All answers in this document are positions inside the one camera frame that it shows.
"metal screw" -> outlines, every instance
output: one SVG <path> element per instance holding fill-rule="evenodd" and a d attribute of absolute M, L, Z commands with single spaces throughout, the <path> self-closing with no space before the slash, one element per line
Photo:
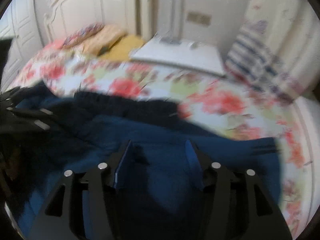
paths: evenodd
<path fill-rule="evenodd" d="M 66 177 L 69 177 L 73 174 L 73 171 L 72 170 L 66 170 L 63 175 L 66 176 Z"/>
<path fill-rule="evenodd" d="M 247 174 L 249 176 L 254 176 L 256 174 L 256 172 L 254 170 L 249 169 L 249 170 L 247 170 Z"/>
<path fill-rule="evenodd" d="M 107 168 L 108 167 L 108 164 L 106 164 L 106 163 L 99 163 L 98 164 L 98 168 L 100 169 L 100 170 L 104 170 L 105 168 Z"/>
<path fill-rule="evenodd" d="M 211 163 L 211 167 L 214 169 L 219 169 L 221 167 L 220 163 Z"/>

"blue blanket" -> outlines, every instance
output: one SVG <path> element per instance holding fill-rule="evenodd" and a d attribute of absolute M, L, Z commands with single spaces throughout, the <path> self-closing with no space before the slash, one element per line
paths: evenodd
<path fill-rule="evenodd" d="M 28 187 L 17 196 L 18 205 L 12 204 L 13 215 L 25 236 L 63 171 L 85 172 L 106 161 L 129 139 L 135 160 L 122 197 L 127 239 L 192 239 L 195 235 L 202 201 L 189 178 L 185 155 L 188 139 L 213 161 L 233 171 L 255 170 L 278 202 L 280 165 L 273 138 L 233 141 L 191 124 L 177 124 L 180 128 L 172 130 L 81 105 L 80 98 L 60 99 L 49 94 L 19 104 L 48 109 L 61 120 L 60 124 L 51 124 L 50 132 L 39 144 L 26 149 Z"/>

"floral bedspread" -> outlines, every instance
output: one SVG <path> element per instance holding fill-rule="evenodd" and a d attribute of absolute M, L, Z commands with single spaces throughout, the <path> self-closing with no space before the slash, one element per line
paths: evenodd
<path fill-rule="evenodd" d="M 207 130 L 236 140 L 277 137 L 282 162 L 279 206 L 294 238 L 311 199 L 304 184 L 307 157 L 290 109 L 271 97 L 212 75 L 142 63 L 111 63 L 63 50 L 40 51 L 10 87 L 43 79 L 58 96 L 91 90 L 134 99 L 164 98 L 180 102 L 179 115 Z"/>

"white door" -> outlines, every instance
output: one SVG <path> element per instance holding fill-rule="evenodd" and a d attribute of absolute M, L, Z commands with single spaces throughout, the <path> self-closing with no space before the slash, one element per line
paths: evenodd
<path fill-rule="evenodd" d="M 6 37 L 14 37 L 15 33 L 13 30 L 13 22 L 12 22 L 12 5 L 6 9 L 4 15 L 0 19 L 0 39 Z M 22 56 L 20 54 L 19 48 L 17 46 L 17 41 L 14 39 L 11 44 L 11 48 L 9 51 L 8 61 L 4 67 L 2 81 L 1 81 L 1 91 L 6 89 L 10 85 L 10 80 L 14 79 L 11 77 L 12 75 L 16 75 L 21 67 L 24 64 Z"/>
<path fill-rule="evenodd" d="M 0 19 L 0 38 L 15 37 L 4 68 L 1 90 L 14 80 L 19 70 L 43 45 L 36 21 L 34 0 L 12 0 Z"/>

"ornate headboard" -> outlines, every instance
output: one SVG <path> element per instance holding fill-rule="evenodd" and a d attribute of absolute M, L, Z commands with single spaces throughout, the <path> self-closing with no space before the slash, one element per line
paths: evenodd
<path fill-rule="evenodd" d="M 55 0 L 44 15 L 50 42 L 94 22 L 118 24 L 129 33 L 152 38 L 152 0 Z"/>

